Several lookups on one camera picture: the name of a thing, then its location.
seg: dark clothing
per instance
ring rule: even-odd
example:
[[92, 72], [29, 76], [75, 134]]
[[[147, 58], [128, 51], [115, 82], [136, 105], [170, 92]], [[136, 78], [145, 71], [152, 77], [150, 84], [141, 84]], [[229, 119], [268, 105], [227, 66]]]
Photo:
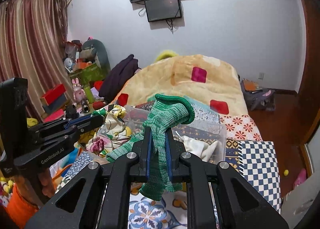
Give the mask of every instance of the dark clothing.
[[121, 91], [124, 84], [135, 73], [138, 67], [138, 60], [129, 55], [126, 59], [119, 62], [106, 76], [99, 90], [99, 96], [109, 104]]

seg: power outlet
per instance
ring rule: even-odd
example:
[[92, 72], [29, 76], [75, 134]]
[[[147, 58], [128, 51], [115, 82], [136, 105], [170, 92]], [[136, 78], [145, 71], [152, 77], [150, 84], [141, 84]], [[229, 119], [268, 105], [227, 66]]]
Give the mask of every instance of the power outlet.
[[263, 73], [263, 72], [260, 72], [260, 73], [259, 73], [259, 79], [263, 80], [263, 76], [264, 76], [264, 73]]

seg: pink bunny figurine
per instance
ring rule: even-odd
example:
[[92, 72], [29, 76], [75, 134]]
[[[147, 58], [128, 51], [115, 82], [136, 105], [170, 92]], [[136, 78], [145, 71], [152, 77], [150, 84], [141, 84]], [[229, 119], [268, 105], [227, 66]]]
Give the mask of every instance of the pink bunny figurine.
[[73, 99], [80, 103], [82, 99], [86, 99], [85, 92], [81, 88], [81, 85], [79, 83], [79, 79], [76, 78], [76, 80], [72, 80], [72, 87], [73, 87]]

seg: orange flower pattern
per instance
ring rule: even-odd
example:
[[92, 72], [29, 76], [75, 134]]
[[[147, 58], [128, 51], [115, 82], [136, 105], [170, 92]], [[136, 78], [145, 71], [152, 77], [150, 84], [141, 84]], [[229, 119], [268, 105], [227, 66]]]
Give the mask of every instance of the orange flower pattern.
[[237, 131], [237, 132], [235, 133], [235, 136], [236, 136], [236, 138], [239, 139], [239, 140], [244, 140], [244, 139], [245, 139], [245, 134], [244, 134], [244, 132], [242, 132], [242, 131]]
[[254, 133], [254, 134], [253, 134], [253, 138], [254, 138], [256, 141], [262, 141], [261, 135], [258, 134], [258, 133]]
[[236, 125], [242, 124], [242, 119], [239, 117], [235, 117], [232, 119], [233, 123]]
[[258, 127], [247, 114], [238, 116], [219, 115], [219, 121], [225, 125], [227, 138], [229, 139], [262, 141]]
[[235, 127], [232, 124], [225, 124], [227, 131], [233, 131]]
[[243, 126], [243, 129], [245, 130], [245, 131], [248, 131], [248, 132], [252, 132], [252, 126], [251, 126], [251, 124], [248, 124], [248, 123], [246, 123], [244, 126]]

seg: curtain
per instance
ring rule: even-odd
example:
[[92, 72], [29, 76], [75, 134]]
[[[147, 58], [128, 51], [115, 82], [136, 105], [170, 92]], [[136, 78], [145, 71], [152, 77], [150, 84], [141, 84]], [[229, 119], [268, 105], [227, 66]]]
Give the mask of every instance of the curtain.
[[67, 0], [8, 0], [0, 4], [0, 81], [28, 79], [27, 114], [40, 120], [40, 97], [64, 84], [72, 85], [64, 68]]

